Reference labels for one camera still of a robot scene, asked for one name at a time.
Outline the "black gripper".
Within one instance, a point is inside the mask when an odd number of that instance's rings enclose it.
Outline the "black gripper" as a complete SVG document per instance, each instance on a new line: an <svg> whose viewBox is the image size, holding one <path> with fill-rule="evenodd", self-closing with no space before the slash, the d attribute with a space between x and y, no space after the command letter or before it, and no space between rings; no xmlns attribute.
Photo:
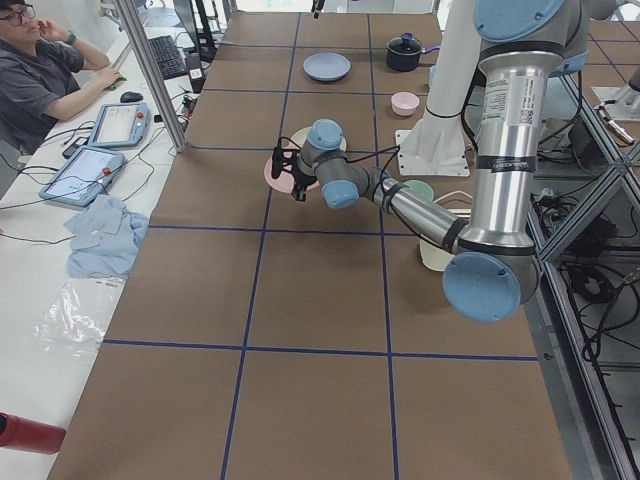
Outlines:
<svg viewBox="0 0 640 480"><path fill-rule="evenodd" d="M291 195L298 202L306 201L306 192L309 187L316 183L316 177L305 173L300 166L300 152L294 150L290 159L290 173L293 177L294 184Z"/></svg>

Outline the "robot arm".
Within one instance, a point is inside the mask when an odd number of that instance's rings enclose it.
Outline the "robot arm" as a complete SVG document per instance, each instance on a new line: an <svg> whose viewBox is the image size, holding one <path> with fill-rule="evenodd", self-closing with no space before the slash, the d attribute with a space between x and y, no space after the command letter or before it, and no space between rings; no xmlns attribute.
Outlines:
<svg viewBox="0 0 640 480"><path fill-rule="evenodd" d="M424 240L451 254L443 274L449 303L463 316L495 322L535 292L539 273L526 232L549 78L580 70L593 5L589 1L455 1L443 34L425 113L400 144L424 164L459 160L461 123L476 73L485 78L476 137L475 191L468 218L411 190L382 168L360 167L341 149L343 131L320 119L303 146L274 153L289 168L293 197L318 184L342 209L367 198Z"/></svg>

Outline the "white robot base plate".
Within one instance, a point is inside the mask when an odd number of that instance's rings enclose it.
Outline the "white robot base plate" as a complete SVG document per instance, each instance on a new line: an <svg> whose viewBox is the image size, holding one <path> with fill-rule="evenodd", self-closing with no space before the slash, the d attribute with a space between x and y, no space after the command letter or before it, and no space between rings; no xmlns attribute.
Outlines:
<svg viewBox="0 0 640 480"><path fill-rule="evenodd" d="M450 176L468 177L470 168L465 153L465 138L461 132L438 139L434 147L427 146L416 153L413 144L407 141L410 130L396 130L398 168L403 176Z"/></svg>

